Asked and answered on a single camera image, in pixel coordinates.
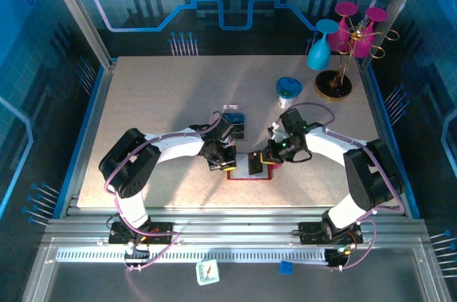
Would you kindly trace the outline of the red leather card holder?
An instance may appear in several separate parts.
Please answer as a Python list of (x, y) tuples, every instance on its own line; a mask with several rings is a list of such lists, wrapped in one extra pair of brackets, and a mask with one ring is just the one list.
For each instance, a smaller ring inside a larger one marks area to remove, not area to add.
[(250, 176), (248, 174), (248, 153), (236, 154), (236, 168), (227, 172), (227, 179), (232, 181), (270, 181), (273, 171), (281, 164), (267, 165), (263, 163), (263, 172)]

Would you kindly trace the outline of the clear acrylic tiered card stand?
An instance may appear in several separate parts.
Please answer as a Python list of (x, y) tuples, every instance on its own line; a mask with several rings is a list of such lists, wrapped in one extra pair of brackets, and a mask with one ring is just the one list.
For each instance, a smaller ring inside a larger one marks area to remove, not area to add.
[(256, 133), (257, 123), (258, 123), (258, 115), (256, 110), (251, 106), (246, 106), (243, 104), (239, 104), (245, 106), (246, 110), (242, 113), (246, 116), (245, 124), (245, 131), (244, 132), (235, 132), (232, 130), (232, 138), (234, 141), (250, 141), (253, 140), (253, 137)]

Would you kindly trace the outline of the white cup with blue lid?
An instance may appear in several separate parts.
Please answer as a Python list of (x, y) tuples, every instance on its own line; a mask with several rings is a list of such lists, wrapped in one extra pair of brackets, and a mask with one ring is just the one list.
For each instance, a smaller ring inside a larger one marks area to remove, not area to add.
[(282, 109), (287, 109), (292, 106), (302, 90), (303, 87), (299, 80), (287, 76), (281, 77), (276, 82), (279, 106)]

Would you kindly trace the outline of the teal wine glass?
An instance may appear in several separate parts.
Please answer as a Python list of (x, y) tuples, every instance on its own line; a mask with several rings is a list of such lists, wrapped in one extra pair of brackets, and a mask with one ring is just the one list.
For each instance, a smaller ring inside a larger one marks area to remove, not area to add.
[(328, 66), (331, 57), (331, 47), (327, 36), (338, 31), (338, 23), (331, 19), (322, 19), (316, 23), (316, 28), (322, 33), (322, 37), (311, 47), (306, 64), (314, 71), (323, 71)]

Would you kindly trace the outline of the black controller box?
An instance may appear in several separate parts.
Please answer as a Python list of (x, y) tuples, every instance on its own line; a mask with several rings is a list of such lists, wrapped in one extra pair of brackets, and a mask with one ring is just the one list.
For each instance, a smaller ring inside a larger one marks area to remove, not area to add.
[(127, 266), (138, 266), (150, 260), (151, 254), (148, 249), (128, 248), (124, 251), (124, 263)]
[(324, 251), (325, 261), (330, 268), (343, 268), (347, 266), (350, 254), (351, 250), (326, 249)]

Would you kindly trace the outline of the magenta wine glass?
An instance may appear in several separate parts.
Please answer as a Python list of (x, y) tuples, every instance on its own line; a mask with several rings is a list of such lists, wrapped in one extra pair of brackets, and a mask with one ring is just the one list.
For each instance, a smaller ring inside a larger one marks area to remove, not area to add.
[(370, 7), (366, 10), (366, 18), (366, 23), (357, 26), (353, 32), (351, 46), (353, 55), (357, 59), (364, 59), (367, 56), (376, 58), (378, 51), (383, 52), (381, 47), (373, 45), (377, 36), (373, 28), (375, 23), (384, 22), (388, 18), (388, 14), (384, 9)]
[(338, 22), (338, 30), (333, 34), (329, 34), (327, 40), (332, 51), (346, 52), (348, 42), (351, 38), (348, 22), (358, 12), (358, 7), (353, 2), (343, 1), (337, 3), (335, 12), (341, 17)]

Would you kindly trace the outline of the aluminium front rail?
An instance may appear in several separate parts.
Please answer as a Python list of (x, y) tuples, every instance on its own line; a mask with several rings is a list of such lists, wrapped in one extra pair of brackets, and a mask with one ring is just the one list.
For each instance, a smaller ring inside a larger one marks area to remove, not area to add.
[[(172, 222), (184, 246), (207, 248), (296, 248), (292, 236), (300, 222), (321, 220), (325, 208), (150, 208), (155, 222)], [(112, 208), (71, 207), (64, 218), (51, 220), (42, 240), (55, 246), (106, 245), (109, 230), (106, 220)], [(426, 225), (421, 219), (401, 214), (378, 212), (361, 225), (363, 247), (369, 241), (376, 248), (412, 248), (428, 243)]]

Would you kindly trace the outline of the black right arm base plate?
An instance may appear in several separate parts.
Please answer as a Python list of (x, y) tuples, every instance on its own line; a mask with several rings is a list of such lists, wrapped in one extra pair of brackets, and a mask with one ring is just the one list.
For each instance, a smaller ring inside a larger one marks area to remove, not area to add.
[(362, 244), (361, 227), (355, 223), (345, 228), (335, 228), (327, 221), (301, 222), (293, 231), (302, 245)]

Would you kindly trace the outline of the white tag on rail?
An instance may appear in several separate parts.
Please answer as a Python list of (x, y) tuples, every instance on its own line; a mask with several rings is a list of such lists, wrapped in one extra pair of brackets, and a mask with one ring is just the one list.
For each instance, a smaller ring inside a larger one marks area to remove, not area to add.
[(201, 261), (196, 264), (196, 280), (198, 285), (205, 286), (220, 281), (219, 265), (215, 259)]

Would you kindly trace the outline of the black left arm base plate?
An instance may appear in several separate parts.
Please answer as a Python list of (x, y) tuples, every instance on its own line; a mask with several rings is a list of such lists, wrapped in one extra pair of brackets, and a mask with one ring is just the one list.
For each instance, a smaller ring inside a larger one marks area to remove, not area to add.
[(159, 245), (171, 243), (171, 232), (174, 224), (170, 222), (153, 222), (148, 221), (140, 230), (147, 233), (165, 233), (165, 236), (145, 236), (142, 233), (133, 232), (123, 221), (113, 222), (109, 234), (109, 244), (126, 245), (133, 241), (138, 245)]

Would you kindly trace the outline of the aluminium frame post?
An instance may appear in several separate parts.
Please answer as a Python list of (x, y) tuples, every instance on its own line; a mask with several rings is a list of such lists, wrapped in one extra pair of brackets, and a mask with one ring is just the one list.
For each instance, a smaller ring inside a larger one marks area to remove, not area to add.
[(386, 12), (388, 14), (388, 17), (385, 21), (383, 22), (378, 22), (375, 28), (375, 35), (376, 38), (374, 40), (373, 46), (374, 50), (371, 54), (368, 55), (367, 58), (365, 58), (361, 64), (361, 67), (363, 69), (367, 69), (371, 61), (374, 59), (374, 56), (378, 56), (378, 54), (381, 55), (381, 45), (382, 43), (386, 40), (389, 31), (393, 27), (394, 21), (397, 19), (399, 14), (402, 12), (404, 6), (406, 5), (407, 0), (389, 0), (387, 7), (386, 7)]
[(64, 0), (67, 9), (70, 11), (84, 38), (96, 55), (100, 64), (109, 70), (112, 67), (111, 56), (105, 47), (102, 38), (100, 37), (89, 13), (87, 12), (81, 0)]

